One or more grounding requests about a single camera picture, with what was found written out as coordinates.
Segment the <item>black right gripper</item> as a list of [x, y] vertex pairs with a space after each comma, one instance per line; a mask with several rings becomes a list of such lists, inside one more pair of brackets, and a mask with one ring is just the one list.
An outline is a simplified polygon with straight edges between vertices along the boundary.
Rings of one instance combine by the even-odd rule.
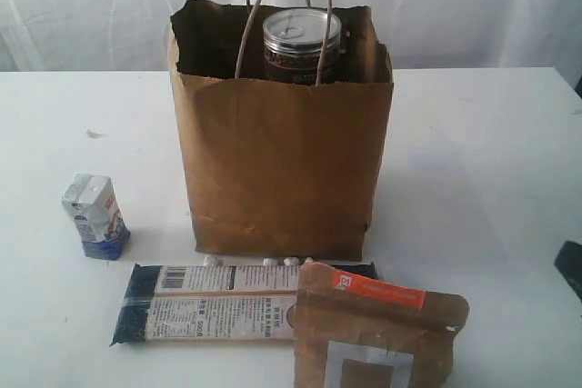
[[582, 297], [582, 246], [565, 241], [557, 253], [554, 266], [577, 297]]

